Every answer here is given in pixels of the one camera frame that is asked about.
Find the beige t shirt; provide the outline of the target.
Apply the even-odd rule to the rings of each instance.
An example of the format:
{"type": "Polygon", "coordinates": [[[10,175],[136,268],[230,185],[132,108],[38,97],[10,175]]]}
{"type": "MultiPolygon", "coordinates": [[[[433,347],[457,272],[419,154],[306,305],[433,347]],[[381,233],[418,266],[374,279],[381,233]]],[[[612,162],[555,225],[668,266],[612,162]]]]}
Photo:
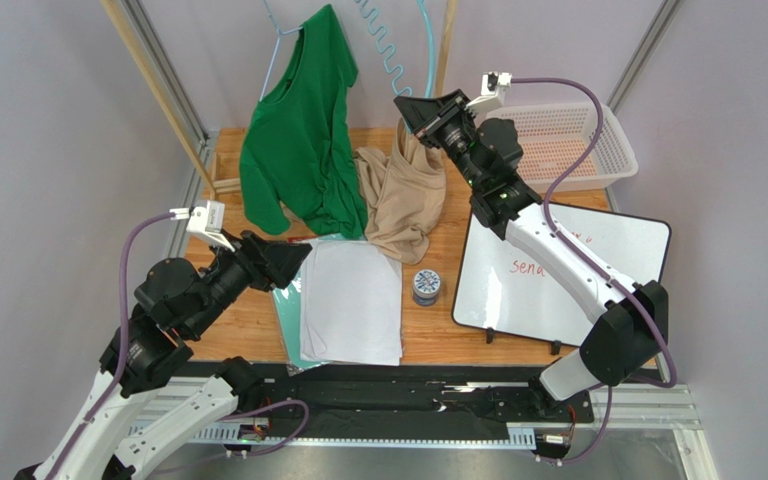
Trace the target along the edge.
{"type": "Polygon", "coordinates": [[[446,198],[441,151],[421,144],[400,120],[390,153],[358,147],[353,161],[367,206],[366,240],[401,263],[419,263],[429,249],[429,235],[446,198]]]}

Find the light blue hanger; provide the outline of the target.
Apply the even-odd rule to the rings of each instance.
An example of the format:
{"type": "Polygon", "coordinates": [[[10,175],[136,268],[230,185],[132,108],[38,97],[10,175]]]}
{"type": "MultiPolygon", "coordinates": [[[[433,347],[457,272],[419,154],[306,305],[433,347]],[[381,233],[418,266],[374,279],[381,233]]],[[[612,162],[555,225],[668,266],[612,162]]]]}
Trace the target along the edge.
{"type": "MultiPolygon", "coordinates": [[[[396,96],[414,96],[414,89],[410,85],[402,83],[406,68],[403,63],[399,62],[400,49],[387,24],[381,21],[380,9],[372,1],[367,0],[355,0],[354,5],[365,24],[368,35],[373,39],[375,51],[381,59],[381,66],[390,79],[393,94],[396,96]]],[[[433,93],[437,72],[437,42],[426,1],[416,0],[415,5],[421,17],[426,46],[426,80],[422,88],[422,96],[430,97],[433,93]]]]}

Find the green t shirt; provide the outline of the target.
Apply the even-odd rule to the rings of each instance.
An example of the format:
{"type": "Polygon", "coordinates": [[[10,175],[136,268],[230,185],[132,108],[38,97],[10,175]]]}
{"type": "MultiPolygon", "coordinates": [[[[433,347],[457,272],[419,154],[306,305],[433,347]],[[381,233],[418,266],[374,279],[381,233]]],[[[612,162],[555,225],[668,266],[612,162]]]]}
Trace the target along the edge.
{"type": "Polygon", "coordinates": [[[239,157],[246,218],[270,235],[294,214],[317,235],[363,235],[368,211],[347,125],[358,67],[331,5],[302,25],[286,70],[256,105],[239,157]]]}

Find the blue wire hanger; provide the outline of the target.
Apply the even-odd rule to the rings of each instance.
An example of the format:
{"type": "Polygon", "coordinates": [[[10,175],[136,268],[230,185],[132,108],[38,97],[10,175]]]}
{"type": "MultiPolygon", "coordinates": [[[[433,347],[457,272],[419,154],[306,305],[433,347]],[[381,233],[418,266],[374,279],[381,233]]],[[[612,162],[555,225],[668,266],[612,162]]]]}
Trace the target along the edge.
{"type": "Polygon", "coordinates": [[[274,10],[273,10],[273,8],[272,8],[272,6],[270,4],[270,1],[269,0],[263,0],[262,4],[263,4],[263,6],[264,6],[264,8],[266,10],[267,17],[268,17],[270,23],[272,24],[272,27],[273,27],[273,30],[274,30],[274,33],[275,33],[275,42],[274,42],[274,46],[273,46],[272,53],[271,53],[271,56],[270,56],[270,60],[269,60],[268,68],[267,68],[267,71],[266,71],[266,75],[264,77],[264,81],[263,81],[262,88],[261,88],[261,91],[260,91],[260,96],[259,96],[259,100],[260,101],[262,101],[265,98],[265,96],[267,95],[267,93],[269,91],[270,80],[271,80],[272,73],[273,73],[274,68],[275,68],[275,63],[276,63],[277,55],[278,55],[278,53],[280,51],[282,40],[285,37],[289,37],[289,36],[291,36],[293,34],[300,33],[303,30],[303,26],[302,25],[299,25],[299,26],[297,26],[295,28],[292,28],[292,29],[283,29],[281,27],[281,24],[279,23],[277,17],[274,14],[274,10]]]}

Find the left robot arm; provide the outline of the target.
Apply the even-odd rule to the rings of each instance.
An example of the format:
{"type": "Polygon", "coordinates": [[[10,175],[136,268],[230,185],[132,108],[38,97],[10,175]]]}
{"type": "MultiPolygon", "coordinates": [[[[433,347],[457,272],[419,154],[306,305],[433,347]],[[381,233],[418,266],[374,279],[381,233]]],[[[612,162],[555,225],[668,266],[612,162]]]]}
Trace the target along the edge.
{"type": "Polygon", "coordinates": [[[193,355],[202,334],[247,289],[290,285],[312,247],[265,240],[251,231],[220,234],[214,259],[196,269],[184,258],[156,263],[135,290],[137,304],[100,358],[92,388],[65,438],[18,479],[145,479],[205,427],[266,411],[264,380],[242,357],[228,358],[185,400],[132,434],[145,408],[193,355]]]}

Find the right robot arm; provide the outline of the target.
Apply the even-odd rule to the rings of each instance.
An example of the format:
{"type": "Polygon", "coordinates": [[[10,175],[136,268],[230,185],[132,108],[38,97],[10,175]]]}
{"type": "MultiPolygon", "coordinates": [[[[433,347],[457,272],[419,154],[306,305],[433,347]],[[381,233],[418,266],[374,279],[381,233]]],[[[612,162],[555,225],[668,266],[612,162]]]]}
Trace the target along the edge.
{"type": "Polygon", "coordinates": [[[406,128],[440,148],[471,189],[471,211],[499,239],[537,260],[573,298],[592,327],[580,347],[529,382],[545,402],[560,403],[592,387],[615,387],[658,354],[667,354],[669,295],[641,283],[574,238],[549,203],[517,174],[523,156],[513,121],[481,124],[460,90],[438,98],[397,96],[406,128]]]}

